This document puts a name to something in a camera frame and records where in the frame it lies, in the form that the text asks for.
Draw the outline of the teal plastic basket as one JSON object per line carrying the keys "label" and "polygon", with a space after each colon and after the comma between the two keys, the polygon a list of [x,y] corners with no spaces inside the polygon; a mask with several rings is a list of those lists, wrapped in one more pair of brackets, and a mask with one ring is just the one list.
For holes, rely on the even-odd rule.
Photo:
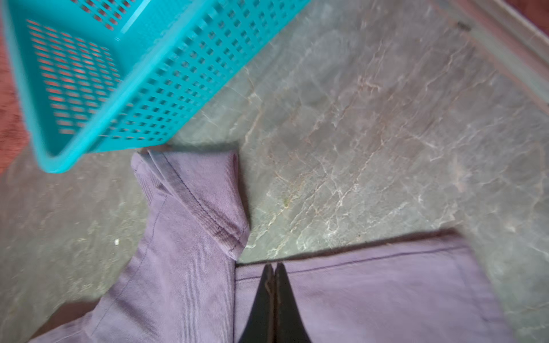
{"label": "teal plastic basket", "polygon": [[169,141],[304,1],[3,1],[38,165]]}

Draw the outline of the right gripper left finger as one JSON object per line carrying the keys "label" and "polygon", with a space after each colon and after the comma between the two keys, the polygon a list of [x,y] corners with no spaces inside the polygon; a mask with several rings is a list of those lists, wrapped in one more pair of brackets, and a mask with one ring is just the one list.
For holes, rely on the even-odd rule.
{"label": "right gripper left finger", "polygon": [[270,264],[264,267],[251,308],[250,316],[239,342],[268,342],[275,340],[275,273]]}

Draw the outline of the purple trousers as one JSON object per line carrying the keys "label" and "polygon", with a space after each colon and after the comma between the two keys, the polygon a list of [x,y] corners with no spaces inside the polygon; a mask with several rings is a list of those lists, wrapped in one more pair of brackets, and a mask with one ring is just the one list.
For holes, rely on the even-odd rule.
{"label": "purple trousers", "polygon": [[311,342],[512,342],[455,232],[238,265],[250,234],[233,151],[146,151],[149,207],[134,257],[94,309],[38,342],[239,342],[264,267],[283,263]]}

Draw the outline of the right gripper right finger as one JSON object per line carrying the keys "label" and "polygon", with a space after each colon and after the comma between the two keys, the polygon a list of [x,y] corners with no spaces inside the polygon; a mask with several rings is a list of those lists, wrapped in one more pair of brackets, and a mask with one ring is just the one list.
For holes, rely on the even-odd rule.
{"label": "right gripper right finger", "polygon": [[283,263],[278,263],[274,273],[274,341],[275,342],[311,342],[306,332]]}

